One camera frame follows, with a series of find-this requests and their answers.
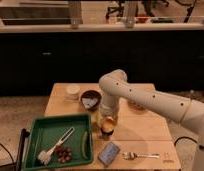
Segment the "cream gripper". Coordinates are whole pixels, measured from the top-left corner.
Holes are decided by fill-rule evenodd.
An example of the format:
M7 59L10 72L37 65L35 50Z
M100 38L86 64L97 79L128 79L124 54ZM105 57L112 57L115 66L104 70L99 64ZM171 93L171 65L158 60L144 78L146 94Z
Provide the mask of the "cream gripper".
M99 127L102 127L106 121L111 121L113 123L113 125L116 126L117 122L118 122L118 111L119 111L118 108L110 108L110 107L100 106L99 107L99 115L98 115ZM108 130L105 128L101 128L100 131L101 131L101 137L103 139L109 139L114 132L113 129Z

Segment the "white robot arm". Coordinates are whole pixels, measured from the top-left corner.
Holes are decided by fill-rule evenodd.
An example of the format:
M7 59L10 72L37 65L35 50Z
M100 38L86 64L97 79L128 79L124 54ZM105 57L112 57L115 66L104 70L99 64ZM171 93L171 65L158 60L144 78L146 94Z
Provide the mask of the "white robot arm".
M191 171L204 171L204 103L156 90L136 89L127 82L127 75L121 69L101 76L99 87L102 90L99 111L104 116L117 116L119 99L125 98L197 134L198 146Z

